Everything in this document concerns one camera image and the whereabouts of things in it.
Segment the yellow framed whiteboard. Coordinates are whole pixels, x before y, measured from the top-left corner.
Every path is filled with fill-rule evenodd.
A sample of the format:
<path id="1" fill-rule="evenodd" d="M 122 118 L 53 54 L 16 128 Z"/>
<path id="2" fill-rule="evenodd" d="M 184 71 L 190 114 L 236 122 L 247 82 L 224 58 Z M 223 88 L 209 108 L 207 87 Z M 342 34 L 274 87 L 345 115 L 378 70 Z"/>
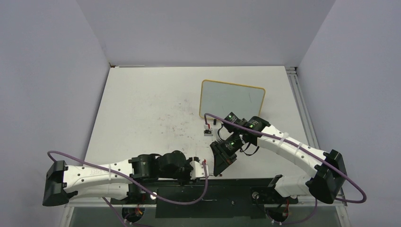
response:
<path id="1" fill-rule="evenodd" d="M 260 115 L 265 95 L 262 87 L 205 79 L 201 83 L 199 116 L 209 113 L 224 118 L 233 112 L 249 119 Z"/>

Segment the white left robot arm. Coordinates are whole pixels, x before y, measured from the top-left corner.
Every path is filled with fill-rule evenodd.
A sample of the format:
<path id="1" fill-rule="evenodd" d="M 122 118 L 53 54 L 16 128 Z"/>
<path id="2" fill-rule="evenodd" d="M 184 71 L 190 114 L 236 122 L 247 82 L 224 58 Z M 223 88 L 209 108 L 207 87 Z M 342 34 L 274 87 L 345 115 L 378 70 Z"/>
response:
<path id="1" fill-rule="evenodd" d="M 207 178 L 207 165 L 197 157 L 186 159 L 176 150 L 165 155 L 140 155 L 120 162 L 95 165 L 59 151 L 48 151 L 53 164 L 46 173 L 42 205 L 60 206 L 80 198 L 111 198 L 138 203 L 142 198 L 164 201 L 176 205 L 192 205 L 205 196 L 208 183 L 198 197 L 176 200 L 162 195 L 159 189 L 150 185 L 160 178 L 176 180 L 179 183 L 195 183 Z"/>

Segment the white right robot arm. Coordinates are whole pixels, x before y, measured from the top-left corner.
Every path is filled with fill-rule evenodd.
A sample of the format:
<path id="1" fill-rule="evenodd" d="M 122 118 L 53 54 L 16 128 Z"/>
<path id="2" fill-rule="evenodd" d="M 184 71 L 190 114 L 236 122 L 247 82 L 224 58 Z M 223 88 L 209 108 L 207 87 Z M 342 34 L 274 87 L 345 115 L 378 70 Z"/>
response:
<path id="1" fill-rule="evenodd" d="M 275 176 L 267 190 L 272 202 L 298 195 L 311 195 L 326 204 L 335 201 L 347 174 L 341 153 L 310 147 L 258 116 L 246 120 L 230 113 L 224 119 L 223 127 L 231 135 L 210 145 L 214 156 L 214 176 L 220 175 L 236 161 L 236 153 L 243 145 L 252 144 L 283 157 L 305 172 L 299 176 Z"/>

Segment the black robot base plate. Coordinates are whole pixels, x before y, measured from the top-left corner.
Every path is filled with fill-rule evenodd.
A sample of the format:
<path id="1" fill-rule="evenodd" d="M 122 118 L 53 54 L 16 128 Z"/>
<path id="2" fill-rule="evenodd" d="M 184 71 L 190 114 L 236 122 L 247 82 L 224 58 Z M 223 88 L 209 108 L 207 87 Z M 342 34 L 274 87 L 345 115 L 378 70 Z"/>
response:
<path id="1" fill-rule="evenodd" d="M 144 186 L 156 194 L 179 202 L 190 202 L 201 197 L 193 205 L 176 205 L 159 199 L 151 199 L 146 192 L 139 192 L 130 184 L 123 190 L 122 200 L 111 199 L 112 205 L 132 207 L 149 205 L 155 208 L 156 218 L 263 218 L 262 206 L 273 211 L 283 210 L 287 204 L 297 204 L 298 199 L 281 197 L 272 188 L 272 179 L 210 179 L 207 188 L 204 181 L 179 185 L 174 181 L 146 183 Z"/>

